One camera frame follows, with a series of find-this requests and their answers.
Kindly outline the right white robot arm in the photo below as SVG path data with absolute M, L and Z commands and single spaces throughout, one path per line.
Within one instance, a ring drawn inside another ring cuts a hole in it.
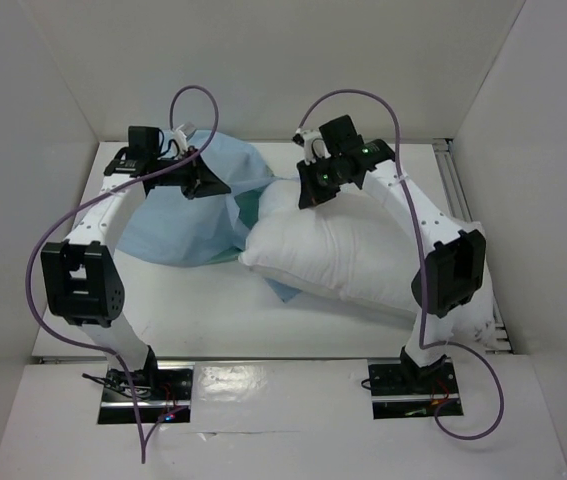
M 484 280 L 486 239 L 444 214 L 409 178 L 395 151 L 382 139 L 366 141 L 348 115 L 316 130 L 299 128 L 292 138 L 304 150 L 297 164 L 298 205 L 314 208 L 353 184 L 375 199 L 417 245 L 418 267 L 411 281 L 417 320 L 400 352 L 399 379 L 411 392 L 435 381 L 453 327 L 453 310 L 468 304 Z

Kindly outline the light blue pillowcase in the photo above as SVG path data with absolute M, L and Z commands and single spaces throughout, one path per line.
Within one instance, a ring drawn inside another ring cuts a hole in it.
M 258 221 L 260 197 L 276 177 L 253 145 L 222 133 L 202 159 L 231 193 L 188 200 L 178 187 L 152 189 L 122 233 L 119 251 L 175 267 L 238 258 Z

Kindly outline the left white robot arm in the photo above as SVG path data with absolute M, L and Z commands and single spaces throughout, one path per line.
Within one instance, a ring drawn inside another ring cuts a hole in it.
M 100 200 L 61 242 L 48 242 L 41 264 L 50 312 L 77 327 L 106 354 L 111 381 L 135 397 L 159 390 L 160 374 L 152 348 L 134 332 L 124 315 L 125 288 L 113 259 L 127 223 L 157 186 L 176 186 L 189 200 L 225 195 L 230 187 L 190 147 L 193 159 L 158 176 L 177 162 L 145 152 L 133 157 L 121 148 L 104 170 Z

